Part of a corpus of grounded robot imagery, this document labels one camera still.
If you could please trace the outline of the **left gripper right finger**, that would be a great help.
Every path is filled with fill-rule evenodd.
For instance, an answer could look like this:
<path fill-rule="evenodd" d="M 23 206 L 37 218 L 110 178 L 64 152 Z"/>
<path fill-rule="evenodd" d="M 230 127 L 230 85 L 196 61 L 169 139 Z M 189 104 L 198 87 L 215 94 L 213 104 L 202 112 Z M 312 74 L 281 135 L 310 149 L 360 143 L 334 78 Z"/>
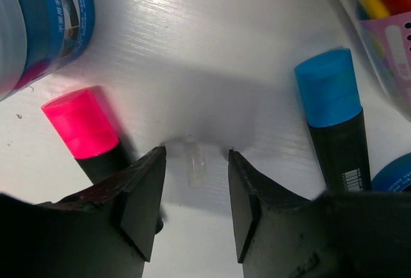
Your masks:
<path fill-rule="evenodd" d="M 410 194 L 303 198 L 231 150 L 229 193 L 245 277 L 409 277 Z"/>

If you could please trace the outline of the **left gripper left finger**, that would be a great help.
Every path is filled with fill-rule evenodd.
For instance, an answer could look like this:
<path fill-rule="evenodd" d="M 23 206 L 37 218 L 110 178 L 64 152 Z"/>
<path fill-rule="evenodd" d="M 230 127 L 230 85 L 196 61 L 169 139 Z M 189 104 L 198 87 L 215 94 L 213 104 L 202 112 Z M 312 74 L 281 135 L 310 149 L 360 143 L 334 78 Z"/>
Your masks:
<path fill-rule="evenodd" d="M 150 261 L 166 171 L 158 146 L 56 203 L 1 195 L 2 277 L 141 277 Z"/>

